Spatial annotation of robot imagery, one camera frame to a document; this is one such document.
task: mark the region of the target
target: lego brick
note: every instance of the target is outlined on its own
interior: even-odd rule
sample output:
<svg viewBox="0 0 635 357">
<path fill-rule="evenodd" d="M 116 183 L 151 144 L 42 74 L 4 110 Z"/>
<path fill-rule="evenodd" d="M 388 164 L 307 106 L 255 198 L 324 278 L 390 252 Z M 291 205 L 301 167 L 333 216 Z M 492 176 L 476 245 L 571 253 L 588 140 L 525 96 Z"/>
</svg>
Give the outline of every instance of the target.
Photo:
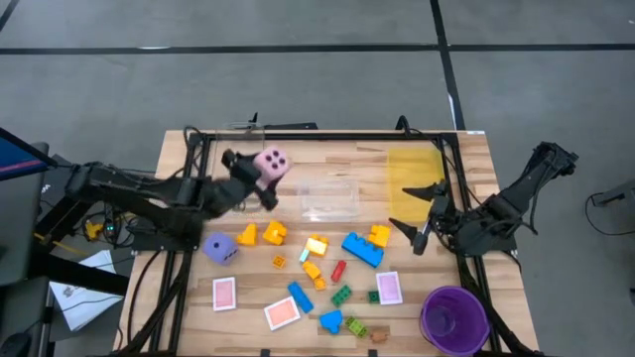
<svg viewBox="0 0 635 357">
<path fill-rule="evenodd" d="M 355 336 L 359 338 L 364 338 L 366 336 L 366 333 L 368 332 L 368 329 L 366 329 L 366 326 L 364 326 L 361 322 L 359 322 L 359 320 L 357 320 L 355 317 L 351 316 L 347 318 L 344 324 L 346 325 L 346 327 L 348 327 L 350 332 L 352 332 Z"/>
<path fill-rule="evenodd" d="M 320 242 L 317 239 L 309 238 L 307 239 L 307 245 L 305 249 L 309 250 L 311 253 L 323 257 L 326 253 L 326 243 Z"/>
<path fill-rule="evenodd" d="M 309 249 L 305 249 L 302 251 L 302 255 L 300 255 L 300 263 L 304 263 L 309 257 Z"/>
<path fill-rule="evenodd" d="M 278 268 L 278 269 L 283 269 L 285 268 L 285 263 L 287 263 L 287 260 L 284 257 L 281 256 L 275 256 L 274 257 L 274 267 Z"/>
<path fill-rule="evenodd" d="M 294 297 L 294 300 L 298 303 L 302 311 L 305 313 L 309 313 L 312 309 L 314 309 L 313 303 L 309 300 L 309 297 L 305 294 L 305 291 L 302 290 L 302 287 L 297 282 L 292 282 L 287 286 L 289 293 Z"/>
<path fill-rule="evenodd" d="M 236 257 L 238 246 L 224 233 L 212 233 L 202 244 L 202 252 L 212 261 L 227 266 Z"/>
<path fill-rule="evenodd" d="M 379 303 L 379 292 L 368 292 L 368 302 Z"/>
<path fill-rule="evenodd" d="M 314 285 L 316 286 L 316 290 L 324 290 L 326 289 L 326 280 L 324 278 L 317 278 L 314 280 Z"/>
<path fill-rule="evenodd" d="M 335 334 L 339 333 L 339 326 L 343 320 L 344 316 L 341 314 L 341 310 L 335 310 L 320 316 L 319 324 L 328 332 Z"/>
<path fill-rule="evenodd" d="M 377 268 L 384 258 L 383 249 L 374 247 L 371 243 L 358 237 L 355 232 L 349 233 L 346 238 L 344 238 L 344 241 L 341 243 L 341 248 L 373 268 Z"/>
<path fill-rule="evenodd" d="M 285 242 L 286 236 L 287 228 L 280 222 L 271 221 L 262 238 L 271 244 L 281 245 Z"/>
<path fill-rule="evenodd" d="M 330 279 L 337 283 L 341 278 L 342 273 L 344 273 L 344 269 L 346 269 L 346 262 L 339 261 L 337 262 L 337 266 L 335 266 L 335 270 L 333 270 L 333 274 L 330 275 Z"/>
<path fill-rule="evenodd" d="M 256 184 L 266 189 L 271 182 L 284 176 L 291 168 L 291 161 L 287 155 L 275 146 L 271 146 L 256 155 L 254 166 L 261 175 Z"/>
<path fill-rule="evenodd" d="M 348 286 L 343 286 L 333 297 L 330 298 L 330 300 L 335 307 L 339 307 L 348 300 L 348 298 L 350 298 L 350 293 L 350 288 Z"/>
<path fill-rule="evenodd" d="M 246 246 L 254 246 L 256 245 L 257 234 L 258 227 L 255 223 L 250 223 L 242 233 L 238 234 L 236 237 L 236 243 Z"/>
<path fill-rule="evenodd" d="M 305 272 L 307 272 L 309 277 L 311 277 L 311 280 L 317 279 L 319 275 L 321 274 L 321 271 L 319 270 L 319 268 L 316 267 L 315 264 L 309 261 L 302 263 L 302 269 L 304 269 Z"/>
<path fill-rule="evenodd" d="M 390 237 L 390 227 L 383 225 L 373 225 L 370 228 L 368 241 L 379 248 L 386 248 L 388 238 Z"/>
</svg>

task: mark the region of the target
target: blue lego brick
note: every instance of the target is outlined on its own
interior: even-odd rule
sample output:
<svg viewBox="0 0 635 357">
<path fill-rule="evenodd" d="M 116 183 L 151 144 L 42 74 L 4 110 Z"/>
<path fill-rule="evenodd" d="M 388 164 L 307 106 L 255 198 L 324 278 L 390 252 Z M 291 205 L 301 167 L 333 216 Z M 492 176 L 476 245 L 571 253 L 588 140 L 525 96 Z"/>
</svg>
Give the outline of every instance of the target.
<svg viewBox="0 0 635 357">
<path fill-rule="evenodd" d="M 384 258 L 384 250 L 377 248 L 372 243 L 358 237 L 357 233 L 350 232 L 341 243 L 341 248 L 355 257 L 363 260 L 373 268 L 377 268 Z"/>
<path fill-rule="evenodd" d="M 339 333 L 339 326 L 343 320 L 344 316 L 341 314 L 341 310 L 331 311 L 319 317 L 321 326 L 333 334 Z"/>
<path fill-rule="evenodd" d="M 314 305 L 311 303 L 309 297 L 307 297 L 305 292 L 302 290 L 300 284 L 298 284 L 297 282 L 292 282 L 289 284 L 287 289 L 289 289 L 289 293 L 291 293 L 291 296 L 294 297 L 294 300 L 300 306 L 302 311 L 304 311 L 305 313 L 309 313 L 309 311 L 314 309 Z"/>
</svg>

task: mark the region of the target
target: yellow block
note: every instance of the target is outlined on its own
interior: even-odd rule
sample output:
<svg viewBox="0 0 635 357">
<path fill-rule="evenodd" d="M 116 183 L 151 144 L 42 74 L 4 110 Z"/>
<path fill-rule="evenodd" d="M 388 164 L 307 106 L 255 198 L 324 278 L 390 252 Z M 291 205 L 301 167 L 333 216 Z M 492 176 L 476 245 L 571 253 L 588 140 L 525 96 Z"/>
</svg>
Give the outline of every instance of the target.
<svg viewBox="0 0 635 357">
<path fill-rule="evenodd" d="M 309 238 L 307 239 L 307 245 L 305 246 L 305 249 L 307 249 L 308 251 L 312 252 L 315 255 L 323 257 L 324 254 L 326 253 L 326 243 L 320 242 L 319 240 L 316 240 L 315 238 Z"/>
<path fill-rule="evenodd" d="M 326 280 L 324 278 L 317 278 L 314 280 L 314 285 L 316 286 L 316 290 L 324 290 L 326 289 Z"/>
<path fill-rule="evenodd" d="M 316 267 L 316 265 L 311 262 L 302 263 L 302 269 L 304 269 L 305 272 L 307 272 L 311 280 L 315 280 L 319 278 L 319 275 L 321 274 L 321 271 L 319 270 L 319 268 Z"/>
<path fill-rule="evenodd" d="M 281 245 L 285 241 L 287 236 L 287 228 L 282 223 L 277 221 L 269 222 L 269 226 L 262 237 L 264 240 L 271 244 Z"/>
<path fill-rule="evenodd" d="M 256 235 L 258 234 L 258 227 L 255 223 L 250 223 L 245 228 L 245 231 L 238 234 L 236 237 L 236 243 L 248 246 L 256 245 Z"/>
<path fill-rule="evenodd" d="M 396 148 L 388 151 L 388 193 L 390 216 L 404 222 L 428 219 L 430 203 L 410 196 L 404 187 L 426 187 L 444 178 L 439 150 Z"/>
<path fill-rule="evenodd" d="M 377 247 L 386 248 L 388 238 L 390 237 L 390 227 L 382 225 L 373 225 L 370 228 L 368 241 Z"/>
</svg>

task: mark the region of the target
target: green lego brick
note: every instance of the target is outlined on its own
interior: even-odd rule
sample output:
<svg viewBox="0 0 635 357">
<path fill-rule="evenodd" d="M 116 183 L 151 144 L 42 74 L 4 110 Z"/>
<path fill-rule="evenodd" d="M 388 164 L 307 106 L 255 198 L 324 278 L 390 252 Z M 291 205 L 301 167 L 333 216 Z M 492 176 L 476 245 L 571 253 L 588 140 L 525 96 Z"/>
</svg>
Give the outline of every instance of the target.
<svg viewBox="0 0 635 357">
<path fill-rule="evenodd" d="M 379 292 L 368 292 L 368 302 L 379 303 Z"/>
<path fill-rule="evenodd" d="M 330 300 L 333 302 L 335 307 L 339 307 L 343 304 L 348 298 L 350 298 L 350 288 L 348 286 L 343 286 Z"/>
<path fill-rule="evenodd" d="M 364 338 L 366 333 L 368 333 L 368 329 L 361 322 L 359 322 L 355 317 L 349 317 L 344 322 L 346 327 L 352 332 L 355 336 L 359 338 Z"/>
</svg>

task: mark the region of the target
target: orange block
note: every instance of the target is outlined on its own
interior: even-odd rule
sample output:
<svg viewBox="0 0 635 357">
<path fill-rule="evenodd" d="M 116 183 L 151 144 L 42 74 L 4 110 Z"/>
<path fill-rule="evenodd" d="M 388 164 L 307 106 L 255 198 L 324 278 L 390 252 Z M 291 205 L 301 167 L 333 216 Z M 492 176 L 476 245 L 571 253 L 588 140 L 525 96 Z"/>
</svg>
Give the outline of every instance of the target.
<svg viewBox="0 0 635 357">
<path fill-rule="evenodd" d="M 287 263 L 287 260 L 281 256 L 276 256 L 274 257 L 274 267 L 278 268 L 278 269 L 283 269 L 285 268 L 285 263 Z"/>
<path fill-rule="evenodd" d="M 256 245 L 257 233 L 258 227 L 256 226 L 256 224 L 250 223 L 249 225 L 247 225 L 247 228 L 245 228 L 244 232 L 238 234 L 238 236 L 236 237 L 236 243 L 247 246 L 254 246 Z"/>
<path fill-rule="evenodd" d="M 285 242 L 287 228 L 278 221 L 269 222 L 269 226 L 262 237 L 271 244 L 281 245 Z"/>
<path fill-rule="evenodd" d="M 321 271 L 319 270 L 319 268 L 316 267 L 315 264 L 309 261 L 302 263 L 302 269 L 304 269 L 305 272 L 307 272 L 311 280 L 317 279 L 319 275 L 321 274 Z"/>
</svg>

